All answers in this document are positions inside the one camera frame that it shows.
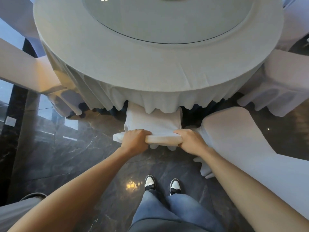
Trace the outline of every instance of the glass tabletop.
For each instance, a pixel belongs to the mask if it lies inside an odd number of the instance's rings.
[[[226,33],[249,14],[254,0],[83,0],[97,21],[127,37],[186,44]]]

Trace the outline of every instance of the person's left hand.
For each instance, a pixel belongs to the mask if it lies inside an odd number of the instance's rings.
[[[141,154],[148,149],[145,138],[151,132],[144,129],[127,131],[122,139],[121,148],[128,152],[132,157]]]

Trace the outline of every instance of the white tablecloth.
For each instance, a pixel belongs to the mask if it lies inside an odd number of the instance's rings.
[[[81,0],[36,0],[36,25],[66,88],[90,108],[122,108],[126,100],[172,113],[232,96],[277,44],[280,0],[254,0],[246,19],[216,38],[168,45],[120,35],[96,21]]]

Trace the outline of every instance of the round table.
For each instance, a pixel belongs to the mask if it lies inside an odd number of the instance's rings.
[[[64,87],[147,113],[231,97],[283,27],[280,0],[36,0],[34,18]]]

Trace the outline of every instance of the forearm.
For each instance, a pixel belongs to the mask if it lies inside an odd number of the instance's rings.
[[[309,231],[306,218],[214,149],[204,149],[200,156],[256,232]]]
[[[82,214],[99,200],[128,156],[125,150],[118,148],[108,158],[50,194],[9,232],[71,231]]]

